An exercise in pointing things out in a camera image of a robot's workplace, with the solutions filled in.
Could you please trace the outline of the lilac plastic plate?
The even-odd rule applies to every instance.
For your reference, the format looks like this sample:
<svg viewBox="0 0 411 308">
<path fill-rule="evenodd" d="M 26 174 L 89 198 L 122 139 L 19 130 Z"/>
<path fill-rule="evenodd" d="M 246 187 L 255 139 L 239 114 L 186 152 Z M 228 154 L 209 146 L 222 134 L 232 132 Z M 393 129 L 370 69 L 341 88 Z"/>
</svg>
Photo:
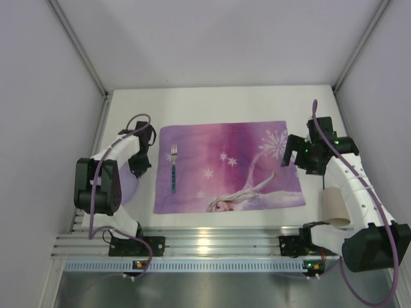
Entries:
<svg viewBox="0 0 411 308">
<path fill-rule="evenodd" d="M 121 184 L 121 204 L 126 205 L 132 200 L 137 191 L 139 178 L 131 172 L 127 162 L 119 169 L 119 179 Z"/>
</svg>

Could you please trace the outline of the fork with teal handle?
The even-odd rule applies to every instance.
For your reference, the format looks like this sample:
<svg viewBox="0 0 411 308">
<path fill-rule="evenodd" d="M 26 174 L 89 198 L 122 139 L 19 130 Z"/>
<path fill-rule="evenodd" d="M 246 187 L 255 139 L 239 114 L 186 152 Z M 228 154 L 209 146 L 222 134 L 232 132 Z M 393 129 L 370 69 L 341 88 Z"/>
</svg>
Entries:
<svg viewBox="0 0 411 308">
<path fill-rule="evenodd" d="M 177 162 L 178 149 L 177 145 L 171 146 L 171 191 L 176 192 L 176 162 Z"/>
</svg>

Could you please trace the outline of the beige paper cup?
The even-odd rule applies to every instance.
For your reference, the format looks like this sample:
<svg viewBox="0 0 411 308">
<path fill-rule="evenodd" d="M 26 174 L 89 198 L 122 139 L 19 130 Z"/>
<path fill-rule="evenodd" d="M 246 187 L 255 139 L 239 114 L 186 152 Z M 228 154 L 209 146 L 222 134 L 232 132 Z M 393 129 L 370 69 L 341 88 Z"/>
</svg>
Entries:
<svg viewBox="0 0 411 308">
<path fill-rule="evenodd" d="M 328 187 L 322 193 L 322 220 L 334 227 L 351 223 L 345 201 L 339 188 Z"/>
</svg>

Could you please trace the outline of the purple printed cloth placemat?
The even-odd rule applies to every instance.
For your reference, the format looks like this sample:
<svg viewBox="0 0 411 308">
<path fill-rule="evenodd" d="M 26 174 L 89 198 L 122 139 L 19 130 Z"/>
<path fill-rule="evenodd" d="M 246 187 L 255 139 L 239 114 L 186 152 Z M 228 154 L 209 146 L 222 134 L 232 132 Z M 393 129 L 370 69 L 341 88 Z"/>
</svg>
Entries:
<svg viewBox="0 0 411 308">
<path fill-rule="evenodd" d="M 165 126 L 159 132 L 156 214 L 301 207 L 297 168 L 281 167 L 285 121 Z M 178 149 L 171 191 L 171 146 Z"/>
</svg>

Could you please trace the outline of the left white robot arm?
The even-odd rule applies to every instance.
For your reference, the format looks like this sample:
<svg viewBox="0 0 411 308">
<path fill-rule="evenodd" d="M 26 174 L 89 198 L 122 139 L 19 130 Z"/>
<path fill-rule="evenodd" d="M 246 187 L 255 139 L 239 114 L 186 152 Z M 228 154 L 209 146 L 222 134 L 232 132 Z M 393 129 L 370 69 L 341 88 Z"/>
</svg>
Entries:
<svg viewBox="0 0 411 308">
<path fill-rule="evenodd" d="M 83 226 L 88 228 L 91 239 L 104 230 L 124 239 L 144 237 L 140 223 L 130 217 L 123 205 L 152 167 L 148 150 L 156 137 L 151 124 L 139 121 L 133 130 L 121 130 L 106 149 L 77 161 L 74 205 L 85 213 Z"/>
</svg>

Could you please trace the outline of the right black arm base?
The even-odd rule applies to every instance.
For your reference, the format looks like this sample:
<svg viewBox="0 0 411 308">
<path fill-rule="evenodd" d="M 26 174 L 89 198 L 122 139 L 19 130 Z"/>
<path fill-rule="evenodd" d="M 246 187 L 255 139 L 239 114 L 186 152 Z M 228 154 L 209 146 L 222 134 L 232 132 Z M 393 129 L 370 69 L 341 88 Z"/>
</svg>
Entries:
<svg viewBox="0 0 411 308">
<path fill-rule="evenodd" d="M 309 247 L 298 235 L 281 235 L 278 237 L 280 253 L 282 257 L 305 257 L 316 256 L 335 256 L 335 253 L 326 250 L 325 248 Z"/>
</svg>

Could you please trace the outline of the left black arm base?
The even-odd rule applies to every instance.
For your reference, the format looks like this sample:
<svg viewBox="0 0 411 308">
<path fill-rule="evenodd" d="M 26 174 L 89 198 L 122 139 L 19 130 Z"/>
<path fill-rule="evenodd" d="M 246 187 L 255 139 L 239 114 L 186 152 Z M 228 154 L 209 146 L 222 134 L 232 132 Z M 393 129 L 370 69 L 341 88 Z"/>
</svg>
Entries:
<svg viewBox="0 0 411 308">
<path fill-rule="evenodd" d="M 154 257 L 164 255 L 166 238 L 163 236 L 146 236 L 143 239 L 152 249 Z M 148 248 L 140 242 L 133 239 L 119 239 L 113 237 L 110 240 L 109 248 L 110 257 L 148 257 Z"/>
</svg>

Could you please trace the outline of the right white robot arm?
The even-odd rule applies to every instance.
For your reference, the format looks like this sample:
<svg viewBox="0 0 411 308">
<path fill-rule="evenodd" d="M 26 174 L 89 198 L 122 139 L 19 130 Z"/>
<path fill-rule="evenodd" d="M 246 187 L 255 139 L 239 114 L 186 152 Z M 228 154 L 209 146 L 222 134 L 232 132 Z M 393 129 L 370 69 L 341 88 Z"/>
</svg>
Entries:
<svg viewBox="0 0 411 308">
<path fill-rule="evenodd" d="M 307 138 L 289 135 L 283 167 L 291 162 L 308 175 L 324 178 L 324 208 L 342 207 L 349 232 L 324 216 L 299 229 L 309 250 L 325 248 L 343 258 L 352 272 L 393 268 L 400 264 L 410 244 L 410 227 L 399 224 L 378 198 L 363 170 L 359 150 L 350 137 L 339 137 L 330 117 L 310 119 Z"/>
</svg>

